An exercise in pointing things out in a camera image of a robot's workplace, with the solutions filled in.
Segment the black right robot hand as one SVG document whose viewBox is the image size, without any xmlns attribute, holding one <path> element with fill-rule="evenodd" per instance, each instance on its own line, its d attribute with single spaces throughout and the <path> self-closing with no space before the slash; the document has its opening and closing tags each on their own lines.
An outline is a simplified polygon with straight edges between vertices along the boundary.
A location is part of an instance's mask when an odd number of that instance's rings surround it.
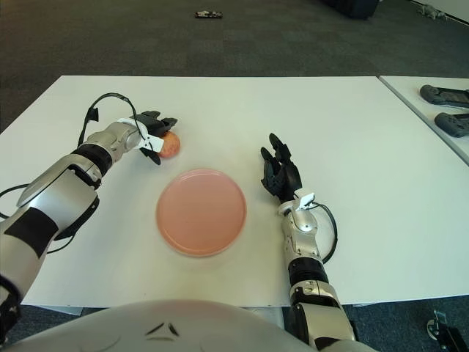
<svg viewBox="0 0 469 352">
<path fill-rule="evenodd" d="M 294 200 L 295 192 L 302 188 L 300 173 L 288 146 L 274 133 L 269 134 L 269 141 L 275 153 L 272 155 L 265 147 L 260 150 L 264 161 L 261 183 L 282 204 Z"/>
</svg>

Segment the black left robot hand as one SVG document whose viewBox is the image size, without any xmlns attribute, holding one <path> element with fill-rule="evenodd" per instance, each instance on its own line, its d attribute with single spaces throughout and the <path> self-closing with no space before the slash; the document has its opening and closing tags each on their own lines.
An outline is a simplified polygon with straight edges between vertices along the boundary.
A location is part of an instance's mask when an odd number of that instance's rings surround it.
<svg viewBox="0 0 469 352">
<path fill-rule="evenodd" d="M 145 111 L 136 116 L 136 121 L 139 123 L 139 127 L 144 126 L 140 129 L 144 144 L 139 147 L 139 150 L 153 163 L 160 165 L 165 145 L 163 139 L 169 135 L 172 128 L 178 123 L 178 119 L 173 117 L 160 119 L 159 111 Z"/>
</svg>

